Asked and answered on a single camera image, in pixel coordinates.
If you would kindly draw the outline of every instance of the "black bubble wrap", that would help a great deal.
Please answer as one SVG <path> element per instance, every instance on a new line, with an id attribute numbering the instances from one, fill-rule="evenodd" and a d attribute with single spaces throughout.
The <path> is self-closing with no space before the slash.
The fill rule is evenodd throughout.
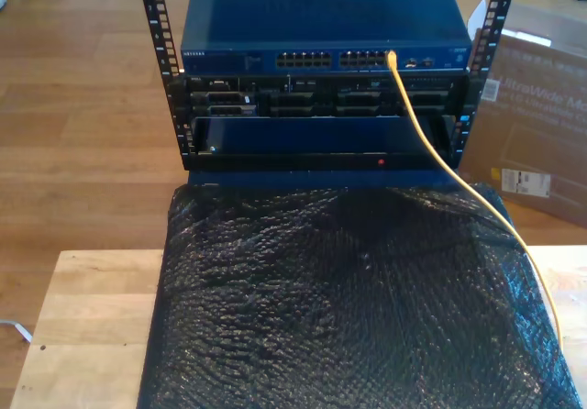
<path id="1" fill-rule="evenodd" d="M 581 403 L 529 260 L 468 195 L 184 186 L 138 407 Z"/>

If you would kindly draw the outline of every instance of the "white cable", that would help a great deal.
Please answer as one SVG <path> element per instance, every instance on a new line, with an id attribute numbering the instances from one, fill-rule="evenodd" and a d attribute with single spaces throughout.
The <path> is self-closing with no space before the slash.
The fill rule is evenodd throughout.
<path id="1" fill-rule="evenodd" d="M 14 326 L 18 330 L 18 332 L 22 335 L 22 337 L 24 337 L 28 341 L 28 343 L 32 343 L 33 336 L 27 331 L 26 328 L 24 328 L 18 322 L 14 321 L 14 320 L 3 320 L 3 319 L 0 319 L 0 325 L 12 325 L 12 326 Z"/>
<path id="2" fill-rule="evenodd" d="M 534 267 L 534 270 L 536 271 L 538 279 L 540 280 L 540 283 L 542 284 L 542 288 L 544 288 L 544 293 L 547 296 L 548 303 L 550 304 L 550 308 L 552 308 L 552 314 L 554 316 L 554 323 L 557 328 L 557 338 L 559 340 L 560 352 L 562 352 L 562 330 L 560 329 L 559 314 L 557 313 L 557 307 L 554 305 L 554 300 L 552 299 L 552 295 L 550 294 L 550 290 L 548 289 L 547 283 L 544 282 L 544 278 L 542 277 L 542 273 L 540 272 L 540 268 L 535 263 L 534 258 L 532 258 L 532 255 L 530 254 L 530 250 L 527 247 L 526 243 L 524 242 L 522 237 L 520 237 L 520 235 L 517 233 L 517 231 L 514 229 L 514 227 L 509 223 L 509 221 L 507 221 L 507 219 L 505 219 L 504 216 L 502 214 L 500 214 L 499 211 L 495 207 L 493 207 L 491 203 L 489 203 L 485 198 L 483 198 L 483 196 L 480 193 L 475 191 L 475 189 L 470 187 L 467 184 L 467 182 L 465 182 L 462 178 L 460 178 L 459 175 L 456 172 L 454 172 L 447 165 L 447 163 L 445 163 L 444 160 L 442 160 L 442 157 L 440 157 L 438 155 L 438 153 L 436 152 L 434 147 L 430 144 L 430 142 L 426 138 L 426 134 L 424 134 L 424 131 L 422 130 L 422 128 L 420 127 L 420 124 L 418 123 L 418 119 L 416 118 L 415 113 L 414 113 L 414 108 L 412 107 L 412 104 L 410 102 L 410 98 L 407 95 L 407 92 L 404 88 L 404 82 L 402 81 L 402 78 L 400 77 L 400 73 L 397 71 L 397 55 L 395 54 L 395 51 L 393 51 L 393 50 L 391 50 L 387 53 L 387 67 L 389 68 L 389 71 L 392 73 L 393 78 L 395 79 L 395 83 L 397 84 L 397 87 L 400 90 L 400 94 L 402 95 L 402 98 L 404 99 L 405 107 L 407 108 L 407 112 L 408 112 L 408 115 L 410 116 L 410 120 L 412 120 L 412 125 L 414 125 L 415 132 L 420 137 L 420 140 L 422 140 L 422 143 L 424 144 L 426 149 L 428 149 L 428 152 L 430 152 L 432 157 L 434 157 L 434 159 L 438 162 L 440 167 L 442 169 L 444 169 L 448 175 L 450 175 L 458 184 L 460 184 L 462 186 L 463 189 L 465 189 L 468 193 L 470 193 L 482 205 L 487 207 L 487 209 L 492 214 L 494 214 L 495 217 L 497 217 L 497 219 L 504 225 L 504 227 L 512 235 L 514 235 L 514 237 L 520 243 L 520 246 L 522 246 L 522 249 L 524 250 L 524 252 L 528 256 L 528 258 L 530 259 L 530 262 L 532 263 L 532 266 Z"/>

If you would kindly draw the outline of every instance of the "white label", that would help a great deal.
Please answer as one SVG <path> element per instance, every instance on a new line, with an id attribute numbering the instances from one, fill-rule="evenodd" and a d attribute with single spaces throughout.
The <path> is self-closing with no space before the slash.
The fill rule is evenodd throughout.
<path id="1" fill-rule="evenodd" d="M 499 93 L 499 81 L 487 79 L 485 86 L 483 87 L 483 94 L 481 94 L 481 99 L 495 102 L 497 100 L 497 93 Z"/>
<path id="2" fill-rule="evenodd" d="M 502 191 L 549 198 L 550 175 L 502 169 Z"/>

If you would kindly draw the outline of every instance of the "light wood tabletop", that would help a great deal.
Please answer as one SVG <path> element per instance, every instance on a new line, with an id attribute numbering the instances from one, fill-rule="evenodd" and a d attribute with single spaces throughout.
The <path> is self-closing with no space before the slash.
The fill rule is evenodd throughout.
<path id="1" fill-rule="evenodd" d="M 587 246 L 532 247 L 559 309 L 565 357 L 587 401 Z M 161 250 L 64 251 L 13 409 L 134 409 Z"/>

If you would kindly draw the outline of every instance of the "open frame rack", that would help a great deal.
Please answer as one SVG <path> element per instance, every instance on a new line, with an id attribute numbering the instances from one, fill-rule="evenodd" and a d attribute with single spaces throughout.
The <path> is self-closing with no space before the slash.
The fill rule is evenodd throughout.
<path id="1" fill-rule="evenodd" d="M 474 123 L 477 107 L 481 100 L 482 90 L 492 66 L 493 57 L 497 51 L 499 40 L 504 28 L 512 0 L 490 0 L 487 13 L 481 28 L 480 35 L 472 47 L 472 60 L 466 81 L 462 84 L 462 105 L 455 117 L 449 142 L 452 156 L 449 164 L 456 168 L 465 149 L 469 133 Z M 186 78 L 180 72 L 177 52 L 173 43 L 172 29 L 165 0 L 143 0 L 145 13 L 149 21 L 150 34 L 157 56 L 161 73 L 161 80 L 165 87 L 167 101 L 172 115 L 173 128 L 177 138 L 183 167 L 189 171 L 304 171 L 316 163 L 315 155 L 300 154 L 266 155 L 260 156 L 231 156 L 229 154 L 201 154 L 198 150 L 197 129 L 188 120 L 185 108 L 177 105 L 187 97 Z M 341 170 L 377 169 L 373 163 L 384 163 L 385 154 L 322 154 L 320 156 L 321 169 Z"/>

